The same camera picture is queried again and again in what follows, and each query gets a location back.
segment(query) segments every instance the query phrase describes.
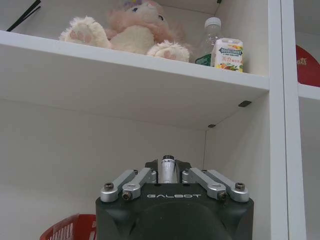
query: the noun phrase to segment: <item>plastic water bottle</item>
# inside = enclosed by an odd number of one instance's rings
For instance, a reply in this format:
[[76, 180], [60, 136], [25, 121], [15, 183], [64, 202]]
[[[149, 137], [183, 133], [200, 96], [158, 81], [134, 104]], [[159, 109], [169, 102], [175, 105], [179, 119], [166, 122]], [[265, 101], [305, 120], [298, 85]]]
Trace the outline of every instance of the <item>plastic water bottle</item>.
[[221, 20], [217, 17], [210, 17], [204, 23], [204, 36], [195, 52], [195, 63], [199, 65], [211, 65], [211, 53], [215, 43], [222, 38]]

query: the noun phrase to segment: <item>shelf board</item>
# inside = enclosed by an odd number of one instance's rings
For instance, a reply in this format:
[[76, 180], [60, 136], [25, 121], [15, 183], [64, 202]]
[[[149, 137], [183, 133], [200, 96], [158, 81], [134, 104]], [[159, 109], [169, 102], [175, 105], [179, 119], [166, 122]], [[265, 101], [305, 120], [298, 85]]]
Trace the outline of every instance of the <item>shelf board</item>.
[[298, 84], [299, 97], [320, 101], [320, 87]]
[[182, 128], [269, 90], [264, 76], [4, 31], [0, 52], [1, 99]]

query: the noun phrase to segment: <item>plush toy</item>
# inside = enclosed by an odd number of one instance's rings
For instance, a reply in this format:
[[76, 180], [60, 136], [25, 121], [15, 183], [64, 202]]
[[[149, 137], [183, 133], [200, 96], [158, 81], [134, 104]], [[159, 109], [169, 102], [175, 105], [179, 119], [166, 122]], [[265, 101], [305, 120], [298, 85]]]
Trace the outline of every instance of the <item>plush toy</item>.
[[109, 14], [110, 29], [104, 29], [92, 17], [75, 18], [60, 40], [166, 59], [189, 61], [189, 51], [177, 43], [179, 34], [169, 28], [163, 8], [154, 1]]

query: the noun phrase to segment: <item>red plastic basket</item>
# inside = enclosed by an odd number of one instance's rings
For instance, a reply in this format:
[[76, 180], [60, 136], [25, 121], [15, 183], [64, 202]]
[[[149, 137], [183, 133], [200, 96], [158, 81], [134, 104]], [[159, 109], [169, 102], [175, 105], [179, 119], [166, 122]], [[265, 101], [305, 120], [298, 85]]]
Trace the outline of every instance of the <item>red plastic basket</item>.
[[77, 214], [45, 231], [40, 240], [96, 240], [96, 215]]

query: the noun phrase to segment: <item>screw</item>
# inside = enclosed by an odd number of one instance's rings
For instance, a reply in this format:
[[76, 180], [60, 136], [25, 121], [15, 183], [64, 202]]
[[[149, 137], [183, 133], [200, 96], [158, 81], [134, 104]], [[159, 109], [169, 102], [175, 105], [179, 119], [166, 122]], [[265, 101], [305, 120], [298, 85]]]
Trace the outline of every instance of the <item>screw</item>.
[[220, 201], [224, 201], [224, 200], [226, 200], [226, 192], [225, 191], [220, 191], [220, 192], [218, 192], [218, 196], [217, 196], [217, 198], [218, 198], [218, 200], [220, 200]]
[[106, 191], [111, 191], [112, 189], [114, 189], [114, 184], [112, 182], [107, 182], [106, 184], [104, 184], [104, 190]]
[[122, 194], [122, 198], [123, 198], [125, 201], [129, 201], [129, 200], [132, 198], [131, 192], [129, 192], [129, 191], [124, 192], [124, 193]]
[[237, 189], [237, 190], [243, 191], [243, 190], [245, 190], [245, 188], [246, 188], [246, 185], [242, 182], [237, 182], [235, 184], [235, 189]]

